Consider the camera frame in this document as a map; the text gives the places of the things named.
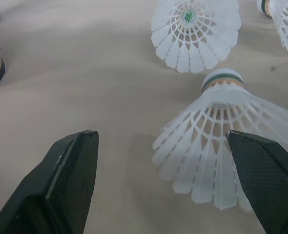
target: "fabric surface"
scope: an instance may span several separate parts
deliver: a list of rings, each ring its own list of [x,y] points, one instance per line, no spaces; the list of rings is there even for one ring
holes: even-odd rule
[[[0,210],[51,145],[100,134],[85,234],[264,234],[254,214],[176,195],[152,163],[159,129],[197,99],[209,71],[179,74],[155,53],[157,0],[0,0]],[[238,44],[216,68],[288,109],[288,53],[273,21],[240,2]]]

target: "green stripe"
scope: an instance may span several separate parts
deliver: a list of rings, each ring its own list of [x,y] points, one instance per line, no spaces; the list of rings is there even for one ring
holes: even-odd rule
[[[263,13],[265,13],[267,16],[269,16],[266,12],[266,1],[267,0],[262,0],[261,9],[262,9]]]
[[[223,74],[219,74],[219,75],[216,75],[216,76],[213,76],[212,78],[210,78],[209,80],[206,81],[206,83],[203,85],[203,89],[202,89],[202,92],[207,88],[207,86],[215,81],[215,80],[218,80],[218,79],[222,79],[222,78],[231,78],[231,79],[234,79],[234,80],[237,80],[239,82],[241,82],[243,85],[243,81],[242,79],[240,79],[238,76],[235,76],[233,74],[228,74],[228,73],[223,73]]]

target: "green logo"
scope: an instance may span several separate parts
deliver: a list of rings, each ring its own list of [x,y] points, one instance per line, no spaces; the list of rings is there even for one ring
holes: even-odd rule
[[[185,23],[191,23],[195,17],[195,14],[192,10],[187,10],[183,14],[183,21]]]

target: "shuttlecock cork base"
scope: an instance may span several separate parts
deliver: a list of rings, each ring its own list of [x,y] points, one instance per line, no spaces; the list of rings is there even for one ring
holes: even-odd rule
[[[257,1],[257,8],[262,14],[264,14],[268,17],[271,17],[270,0],[258,0]]]
[[[210,73],[205,78],[202,86],[202,93],[209,87],[214,86],[216,83],[222,84],[224,82],[227,84],[234,83],[240,87],[245,88],[243,78],[238,72],[231,69],[218,69]]]

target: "white plastic shuttlecock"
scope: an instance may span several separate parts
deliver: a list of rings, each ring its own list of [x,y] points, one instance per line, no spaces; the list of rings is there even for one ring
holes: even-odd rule
[[[251,209],[228,146],[228,130],[275,140],[288,151],[288,111],[246,91],[237,72],[220,69],[205,78],[203,94],[153,143],[160,177],[173,181],[175,193],[191,193],[195,203],[214,200],[220,210],[238,203]]]
[[[259,11],[273,18],[283,47],[288,51],[288,0],[258,0]]]
[[[236,0],[160,0],[152,19],[157,56],[180,73],[225,60],[241,27]]]

